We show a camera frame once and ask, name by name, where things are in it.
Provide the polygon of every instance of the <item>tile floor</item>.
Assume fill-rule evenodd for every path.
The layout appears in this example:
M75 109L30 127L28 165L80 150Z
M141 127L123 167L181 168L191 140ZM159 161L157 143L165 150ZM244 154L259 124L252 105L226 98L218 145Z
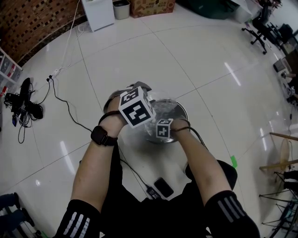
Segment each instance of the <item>tile floor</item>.
M277 160L280 140L268 133L288 133L291 107L272 68L281 53L272 47L264 56L241 27L231 20L203 18L179 5L173 13L116 21L95 33L80 35L76 27L63 64L70 67L59 74L55 86L58 95L71 103L74 117L89 128L102 116L108 96L136 81L177 98L211 153L229 164L230 156L236 157L234 192L264 237L271 229L261 222L278 218L279 211L258 197L275 189L271 173L258 167ZM46 78L61 65L68 34L24 65L37 91L32 101L40 102L47 93ZM90 133L71 121L53 89L43 106L44 118L26 130L22 145L10 111L3 111L0 193L18 192L37 227L53 236ZM293 121L295 130L297 117ZM180 194L189 182L180 145L149 144L132 139L134 133L128 127L121 132L121 156L147 183L153 185L163 177L175 191L169 199ZM142 201L147 194L141 182L126 165L123 170L123 184Z

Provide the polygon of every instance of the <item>mosaic tile wall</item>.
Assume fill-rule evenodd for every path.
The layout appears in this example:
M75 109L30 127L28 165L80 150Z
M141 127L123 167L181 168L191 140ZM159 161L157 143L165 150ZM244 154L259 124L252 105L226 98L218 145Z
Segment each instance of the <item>mosaic tile wall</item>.
M77 0L0 0L0 47L19 62L46 37L72 22ZM84 16L79 3L76 18Z

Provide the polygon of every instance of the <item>white cube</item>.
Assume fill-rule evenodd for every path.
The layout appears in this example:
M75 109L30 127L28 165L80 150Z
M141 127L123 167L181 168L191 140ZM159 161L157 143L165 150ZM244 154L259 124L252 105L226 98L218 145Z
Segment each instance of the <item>white cube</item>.
M140 86L120 95L119 111L132 128L156 116L153 106Z
M170 138L170 127L173 119L162 119L156 124L156 137L157 138Z

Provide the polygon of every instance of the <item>dark green container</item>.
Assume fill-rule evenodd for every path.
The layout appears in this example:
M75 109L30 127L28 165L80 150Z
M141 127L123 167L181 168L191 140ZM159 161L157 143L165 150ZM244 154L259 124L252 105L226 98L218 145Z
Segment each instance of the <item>dark green container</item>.
M211 19L227 19L237 10L239 5L230 0L179 0L195 13Z

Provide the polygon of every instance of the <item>sleeve with white stripes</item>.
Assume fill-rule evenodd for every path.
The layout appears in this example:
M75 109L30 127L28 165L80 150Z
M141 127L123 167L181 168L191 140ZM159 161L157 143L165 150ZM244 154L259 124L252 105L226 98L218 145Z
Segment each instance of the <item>sleeve with white stripes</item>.
M100 213L81 200L71 200L55 238L99 237Z
M204 213L213 238L259 238L260 233L253 220L243 210L232 191L222 191L210 198Z

